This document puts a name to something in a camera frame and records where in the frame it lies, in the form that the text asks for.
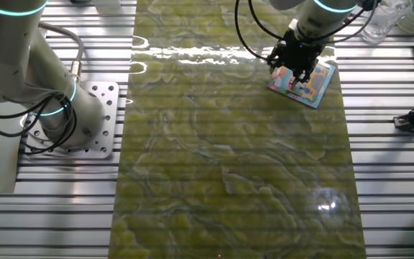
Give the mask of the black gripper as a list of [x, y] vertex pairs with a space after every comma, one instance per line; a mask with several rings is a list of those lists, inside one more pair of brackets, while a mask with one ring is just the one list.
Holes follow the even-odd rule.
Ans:
[[324, 48], [325, 45], [298, 40], [295, 30], [288, 29], [266, 58], [269, 72], [273, 73], [276, 68], [285, 66], [293, 72], [292, 86], [307, 83]]

